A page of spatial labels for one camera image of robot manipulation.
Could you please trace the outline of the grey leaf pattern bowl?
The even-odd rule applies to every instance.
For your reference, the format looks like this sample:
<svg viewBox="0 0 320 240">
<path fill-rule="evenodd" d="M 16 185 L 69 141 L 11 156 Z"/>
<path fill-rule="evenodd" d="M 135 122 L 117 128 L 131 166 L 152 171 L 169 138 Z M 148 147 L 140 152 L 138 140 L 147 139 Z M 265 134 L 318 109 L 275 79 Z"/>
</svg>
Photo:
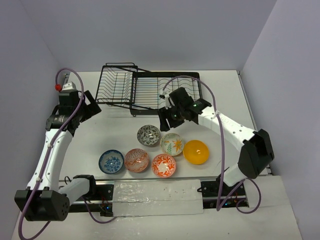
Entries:
<svg viewBox="0 0 320 240">
<path fill-rule="evenodd" d="M 140 144 L 151 147 L 158 143 L 161 132 L 156 126 L 147 124 L 137 131 L 136 137 Z"/>
</svg>

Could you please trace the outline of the white orange flower bowl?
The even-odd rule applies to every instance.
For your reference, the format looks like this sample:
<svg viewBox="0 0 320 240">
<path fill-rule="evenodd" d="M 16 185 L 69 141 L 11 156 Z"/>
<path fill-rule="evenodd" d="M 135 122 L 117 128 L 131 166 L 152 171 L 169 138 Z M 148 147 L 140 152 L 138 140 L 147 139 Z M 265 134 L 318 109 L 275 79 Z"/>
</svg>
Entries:
<svg viewBox="0 0 320 240">
<path fill-rule="evenodd" d="M 167 133 L 160 140 L 162 152 L 170 156 L 180 155 L 183 152 L 184 146 L 183 138 L 176 133 Z"/>
</svg>

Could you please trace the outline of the orange lattice pattern bowl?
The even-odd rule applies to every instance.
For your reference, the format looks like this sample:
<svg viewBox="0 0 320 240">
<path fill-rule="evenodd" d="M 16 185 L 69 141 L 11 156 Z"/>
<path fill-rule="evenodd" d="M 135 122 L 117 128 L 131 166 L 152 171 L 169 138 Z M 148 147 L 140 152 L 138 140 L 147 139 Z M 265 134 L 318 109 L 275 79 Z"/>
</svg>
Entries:
<svg viewBox="0 0 320 240">
<path fill-rule="evenodd" d="M 140 148 L 131 149 L 124 157 L 125 168 L 133 173 L 143 172 L 149 165 L 147 152 Z"/>
</svg>

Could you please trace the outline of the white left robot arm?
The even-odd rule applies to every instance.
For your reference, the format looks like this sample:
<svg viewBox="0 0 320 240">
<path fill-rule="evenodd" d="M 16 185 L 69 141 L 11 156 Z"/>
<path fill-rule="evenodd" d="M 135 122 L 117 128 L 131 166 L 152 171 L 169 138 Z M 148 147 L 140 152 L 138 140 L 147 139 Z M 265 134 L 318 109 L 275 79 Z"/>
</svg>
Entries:
<svg viewBox="0 0 320 240">
<path fill-rule="evenodd" d="M 45 142 L 36 170 L 24 190 L 17 190 L 14 201 L 27 221 L 64 221 L 70 206 L 81 197 L 93 199 L 98 187 L 93 175 L 78 174 L 66 189 L 59 177 L 67 149 L 80 123 L 101 112 L 90 91 L 62 90 L 59 103 L 45 125 Z"/>
</svg>

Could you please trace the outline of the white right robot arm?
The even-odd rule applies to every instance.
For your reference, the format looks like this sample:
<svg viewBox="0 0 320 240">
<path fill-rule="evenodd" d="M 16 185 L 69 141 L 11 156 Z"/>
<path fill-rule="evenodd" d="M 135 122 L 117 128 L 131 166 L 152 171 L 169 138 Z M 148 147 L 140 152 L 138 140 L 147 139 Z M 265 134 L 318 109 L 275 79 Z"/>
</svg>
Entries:
<svg viewBox="0 0 320 240">
<path fill-rule="evenodd" d="M 162 90 L 159 97 L 165 101 L 164 107 L 158 110 L 162 132 L 192 121 L 219 134 L 239 151 L 237 163 L 225 169 L 223 179 L 217 183 L 221 195 L 229 195 L 243 179 L 255 179 L 275 158 L 267 131 L 256 131 L 237 123 L 215 111 L 208 101 L 194 100 L 183 87 L 171 93 Z"/>
</svg>

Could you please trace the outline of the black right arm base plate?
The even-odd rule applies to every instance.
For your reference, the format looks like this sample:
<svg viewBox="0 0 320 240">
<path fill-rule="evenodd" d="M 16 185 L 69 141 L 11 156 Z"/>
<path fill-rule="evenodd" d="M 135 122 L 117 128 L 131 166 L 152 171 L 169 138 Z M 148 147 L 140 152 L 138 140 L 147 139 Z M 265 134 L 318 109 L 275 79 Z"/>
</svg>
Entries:
<svg viewBox="0 0 320 240">
<path fill-rule="evenodd" d="M 201 180 L 200 187 L 197 189 L 198 193 L 202 194 L 202 203 L 204 209 L 215 209 L 217 207 L 218 200 L 218 191 L 220 186 L 220 179 L 217 178 L 215 180 Z M 222 193 L 220 202 L 226 199 L 226 202 L 223 204 L 223 208 L 235 208 L 238 204 L 239 207 L 248 207 L 247 203 L 247 195 L 245 191 L 244 184 L 241 184 L 231 196 L 227 198 L 227 195 L 233 190 L 235 187 L 229 187 L 225 183 L 223 183 Z"/>
</svg>

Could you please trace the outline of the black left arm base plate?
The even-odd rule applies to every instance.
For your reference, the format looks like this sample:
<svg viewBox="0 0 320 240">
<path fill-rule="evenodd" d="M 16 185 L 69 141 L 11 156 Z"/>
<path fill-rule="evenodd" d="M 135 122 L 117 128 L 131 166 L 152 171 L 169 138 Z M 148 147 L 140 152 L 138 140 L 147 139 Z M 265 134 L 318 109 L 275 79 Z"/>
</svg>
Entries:
<svg viewBox="0 0 320 240">
<path fill-rule="evenodd" d="M 100 217 L 113 217 L 112 184 L 98 184 L 86 178 L 75 178 L 58 188 L 58 192 L 69 200 L 63 204 L 70 213 L 97 213 Z"/>
</svg>

